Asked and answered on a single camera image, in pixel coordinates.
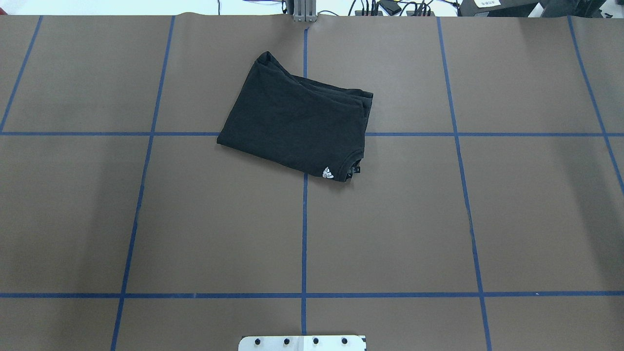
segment folded black shorts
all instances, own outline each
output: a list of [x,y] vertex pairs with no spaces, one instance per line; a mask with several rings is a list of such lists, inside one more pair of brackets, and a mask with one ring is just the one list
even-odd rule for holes
[[265,52],[254,62],[217,143],[345,182],[359,173],[373,94],[293,76]]

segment white sticker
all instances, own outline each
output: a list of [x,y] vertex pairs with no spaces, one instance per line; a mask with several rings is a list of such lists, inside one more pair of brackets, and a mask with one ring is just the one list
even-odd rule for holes
[[474,3],[477,4],[477,7],[492,7],[499,6],[500,0],[474,0]]

